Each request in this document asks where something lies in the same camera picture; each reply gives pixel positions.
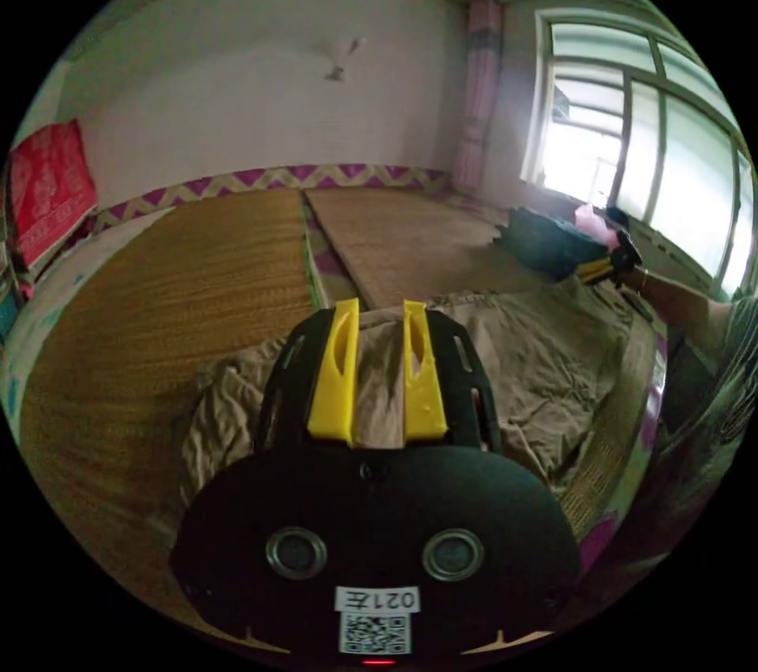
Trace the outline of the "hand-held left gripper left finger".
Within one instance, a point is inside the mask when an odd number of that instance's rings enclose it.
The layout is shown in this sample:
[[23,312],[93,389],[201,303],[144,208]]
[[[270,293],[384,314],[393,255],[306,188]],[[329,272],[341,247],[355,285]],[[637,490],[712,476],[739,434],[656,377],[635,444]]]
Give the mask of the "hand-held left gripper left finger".
[[359,302],[336,302],[317,368],[307,431],[314,440],[353,444]]

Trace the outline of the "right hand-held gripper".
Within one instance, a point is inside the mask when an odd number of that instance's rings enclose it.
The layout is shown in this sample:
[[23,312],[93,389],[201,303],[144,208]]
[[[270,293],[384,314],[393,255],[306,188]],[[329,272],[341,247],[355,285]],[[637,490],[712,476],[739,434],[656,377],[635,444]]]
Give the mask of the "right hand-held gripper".
[[607,255],[577,266],[582,284],[594,286],[613,280],[616,272],[631,272],[642,264],[642,257],[625,229],[612,232],[607,247]]

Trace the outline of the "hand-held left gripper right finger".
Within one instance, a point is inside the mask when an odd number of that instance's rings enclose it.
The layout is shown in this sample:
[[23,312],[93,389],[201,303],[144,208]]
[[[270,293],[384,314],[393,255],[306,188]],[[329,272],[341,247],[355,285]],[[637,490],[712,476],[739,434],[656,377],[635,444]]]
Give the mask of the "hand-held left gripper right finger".
[[426,305],[403,302],[403,441],[439,442],[448,424],[437,376]]

